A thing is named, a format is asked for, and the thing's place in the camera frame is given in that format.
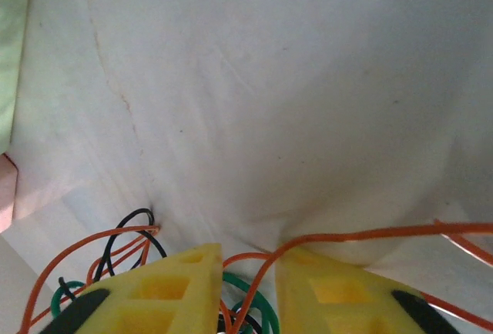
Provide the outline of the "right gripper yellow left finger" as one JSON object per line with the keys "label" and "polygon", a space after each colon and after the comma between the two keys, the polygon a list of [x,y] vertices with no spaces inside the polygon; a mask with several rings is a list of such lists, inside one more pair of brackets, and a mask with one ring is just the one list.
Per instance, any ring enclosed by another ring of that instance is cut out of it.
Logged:
{"label": "right gripper yellow left finger", "polygon": [[222,262],[205,244],[93,283],[39,334],[216,334]]}

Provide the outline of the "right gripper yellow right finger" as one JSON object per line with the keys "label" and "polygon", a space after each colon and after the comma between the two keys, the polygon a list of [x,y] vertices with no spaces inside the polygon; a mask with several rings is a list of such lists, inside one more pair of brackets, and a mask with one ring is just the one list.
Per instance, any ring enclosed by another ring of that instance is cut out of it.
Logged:
{"label": "right gripper yellow right finger", "polygon": [[275,278],[280,334],[460,334],[419,291],[303,248]]}

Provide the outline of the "pink plastic basket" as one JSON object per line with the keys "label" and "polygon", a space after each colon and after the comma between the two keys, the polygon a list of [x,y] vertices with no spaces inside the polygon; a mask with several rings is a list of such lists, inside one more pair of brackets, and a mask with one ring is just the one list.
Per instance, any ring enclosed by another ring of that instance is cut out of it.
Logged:
{"label": "pink plastic basket", "polygon": [[0,234],[14,219],[15,194],[18,170],[10,158],[0,155]]}

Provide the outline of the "green plastic basket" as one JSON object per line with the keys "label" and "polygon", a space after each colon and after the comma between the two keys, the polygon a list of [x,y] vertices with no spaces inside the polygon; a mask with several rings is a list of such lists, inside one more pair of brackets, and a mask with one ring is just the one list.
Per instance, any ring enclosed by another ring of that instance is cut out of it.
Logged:
{"label": "green plastic basket", "polygon": [[29,0],[0,0],[0,155],[11,141]]}

